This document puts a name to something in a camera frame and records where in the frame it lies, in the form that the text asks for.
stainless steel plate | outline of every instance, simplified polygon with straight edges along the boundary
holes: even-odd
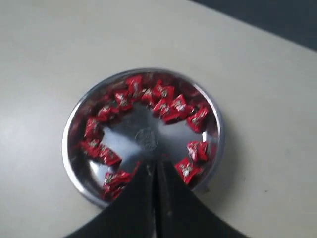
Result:
[[[135,103],[133,111],[125,115],[122,122],[104,127],[103,143],[122,158],[120,169],[131,172],[137,162],[143,158],[167,157],[177,163],[188,156],[186,148],[188,142],[207,141],[209,160],[204,165],[204,172],[191,187],[199,189],[207,185],[223,153],[224,131],[219,109],[212,97],[191,79],[158,68],[134,69],[111,76],[81,98],[69,116],[62,139],[63,162],[72,183],[81,194],[102,208],[109,205],[109,202],[101,199],[101,194],[105,173],[112,168],[85,158],[74,145],[82,140],[87,116],[92,113],[97,100],[110,88],[121,87],[124,79],[135,74],[143,74],[151,84],[162,79],[175,87],[176,96],[182,93],[193,102],[203,101],[211,113],[206,131],[197,134],[186,125],[186,121],[165,125],[154,117],[147,107]]]

white table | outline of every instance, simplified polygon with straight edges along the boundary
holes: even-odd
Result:
[[[255,238],[317,237],[315,52],[184,0],[0,5],[1,238],[59,238],[100,212],[64,171],[63,128],[93,85],[143,66],[192,77],[222,110],[211,210]]]

dark background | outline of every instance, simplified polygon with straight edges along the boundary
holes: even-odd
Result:
[[[317,50],[317,0],[192,0]]]

embossed logo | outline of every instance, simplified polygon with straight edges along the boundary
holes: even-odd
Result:
[[[154,150],[159,141],[150,128],[145,128],[136,134],[135,142],[142,146],[144,150]]]

table surface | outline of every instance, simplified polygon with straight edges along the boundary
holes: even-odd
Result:
[[[212,211],[255,238],[317,236],[315,52],[183,0],[1,1],[0,24],[0,237],[59,238],[100,212],[66,175],[63,128],[92,86],[144,66],[221,108]]]

